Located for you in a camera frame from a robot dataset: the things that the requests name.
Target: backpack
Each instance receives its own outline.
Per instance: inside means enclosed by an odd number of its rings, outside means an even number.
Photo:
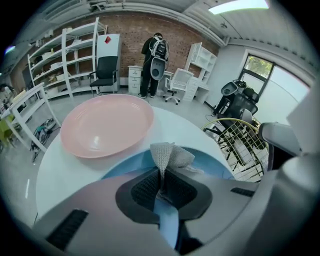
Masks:
[[[151,48],[149,45],[149,49],[151,51],[151,56],[159,57],[164,59],[166,62],[169,58],[169,45],[168,42],[164,39],[160,39],[159,37],[155,36],[156,42],[153,44]]]

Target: white shelving unit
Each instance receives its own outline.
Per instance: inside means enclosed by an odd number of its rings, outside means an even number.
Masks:
[[[202,42],[194,43],[191,45],[184,69],[189,70],[190,64],[201,68],[198,79],[204,84],[207,84],[211,72],[214,69],[216,59],[217,56],[202,47]]]
[[[54,87],[66,86],[67,90],[59,91],[54,95],[48,96],[49,99],[59,97],[59,96],[69,95],[70,98],[73,100],[74,99],[73,93],[91,91],[90,86],[81,85],[80,78],[86,77],[89,75],[90,72],[96,71],[96,45],[97,45],[99,32],[101,31],[104,31],[104,34],[106,34],[106,26],[100,23],[99,18],[97,17],[95,19],[95,22],[93,23],[85,24],[73,29],[64,28],[62,30],[62,34],[56,36],[55,38],[51,39],[49,42],[42,45],[33,54],[31,55],[28,54],[28,64],[29,64],[29,70],[30,70],[33,86],[35,87],[42,79],[45,78],[45,76],[50,75],[58,71],[59,69],[62,69],[62,74],[64,74],[64,79],[57,80],[51,83],[46,82],[43,88],[45,90],[48,90]],[[79,37],[85,36],[88,34],[92,34],[92,38],[78,41]],[[74,42],[67,46],[66,44],[70,40],[74,40]],[[48,58],[45,58],[39,61],[38,63],[32,65],[35,58],[40,57],[45,53],[51,52],[53,48],[56,48],[60,45],[61,45],[61,49],[53,52]],[[88,47],[92,47],[92,55],[67,61],[68,53],[75,52],[75,56],[77,56],[78,50],[83,48],[88,48]],[[44,71],[44,65],[52,62],[58,57],[62,57],[61,65],[56,65],[53,68]],[[88,61],[88,60],[92,60],[92,70],[90,72],[81,73],[79,70],[79,63],[83,61]],[[76,74],[70,75],[68,73],[69,65],[75,65]],[[93,79],[94,80],[97,79],[96,74],[93,74]],[[77,87],[75,88],[71,87],[72,80],[77,81]]]

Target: ceiling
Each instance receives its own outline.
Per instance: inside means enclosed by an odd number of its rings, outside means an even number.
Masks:
[[[269,9],[245,9],[214,15],[208,11],[210,7],[230,0],[48,0],[21,31],[15,42],[16,49],[8,54],[2,69],[13,67],[19,61],[29,49],[28,41],[38,39],[50,28],[91,14],[89,3],[92,2],[104,2],[107,6],[138,3],[166,8],[192,18],[221,39],[230,37],[260,42],[300,57],[316,70],[320,67],[318,54],[309,39],[294,19],[274,2],[269,2]]]

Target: black pants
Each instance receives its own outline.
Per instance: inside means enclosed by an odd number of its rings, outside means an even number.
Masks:
[[[148,85],[150,82],[150,94],[151,96],[155,96],[156,94],[156,90],[157,90],[157,86],[158,86],[158,80],[154,80],[151,76],[151,62],[152,60],[147,61],[144,65],[143,65],[143,73],[142,73],[142,85],[140,88],[140,94],[142,97],[147,96],[148,94]]]

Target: black shirt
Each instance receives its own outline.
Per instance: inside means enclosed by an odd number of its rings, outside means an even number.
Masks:
[[[145,64],[147,61],[152,60],[151,51],[150,51],[149,47],[153,48],[156,41],[157,41],[157,39],[155,39],[154,37],[150,37],[147,41],[145,41],[145,43],[142,47],[142,50],[141,50],[141,53],[145,55],[143,64]]]

